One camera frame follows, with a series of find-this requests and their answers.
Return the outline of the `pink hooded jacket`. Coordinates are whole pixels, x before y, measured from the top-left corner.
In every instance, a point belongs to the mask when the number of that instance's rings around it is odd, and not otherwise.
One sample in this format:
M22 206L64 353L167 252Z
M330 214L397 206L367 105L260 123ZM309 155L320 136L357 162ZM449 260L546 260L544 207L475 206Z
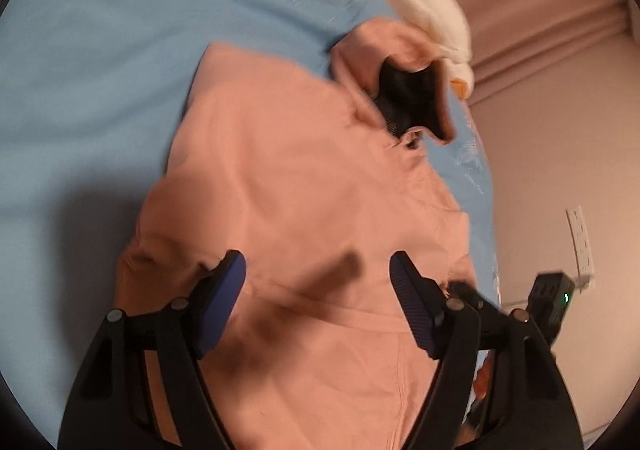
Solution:
M384 64L437 73L435 44L389 18L331 52L332 80L210 44L168 166L117 270L115 304L144 314L189 294L230 250L241 295L202 371L240 449L398 449L436 364L416 346L388 264L473 281L469 219L422 134L456 131L446 92L396 137L373 103Z

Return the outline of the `white power strip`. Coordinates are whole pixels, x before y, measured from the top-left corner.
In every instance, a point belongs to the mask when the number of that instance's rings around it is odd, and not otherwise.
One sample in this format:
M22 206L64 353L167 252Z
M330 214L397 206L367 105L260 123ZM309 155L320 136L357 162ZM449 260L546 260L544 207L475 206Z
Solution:
M572 236L576 259L577 277L575 278L575 285L579 292L585 292L593 284L596 270L594 269L593 254L584 212L580 206L576 206L566 210L566 217L570 226L570 235Z

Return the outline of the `blue floral bed sheet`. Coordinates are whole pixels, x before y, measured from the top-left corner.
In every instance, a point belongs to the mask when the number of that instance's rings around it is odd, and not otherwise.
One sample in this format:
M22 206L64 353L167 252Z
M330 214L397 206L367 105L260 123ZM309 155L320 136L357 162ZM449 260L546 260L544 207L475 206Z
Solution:
M120 259L166 173L207 47L271 54L332 80L333 47L375 18L417 28L386 0L9 1L1 16L1 374L46 441L58 443L93 337L119 308ZM372 100L400 137L426 121L423 101L446 92L454 140L422 134L420 143L468 216L475 278L435 281L494 296L490 171L435 46L437 73L384 64ZM156 353L145 363L160 433L178 449Z

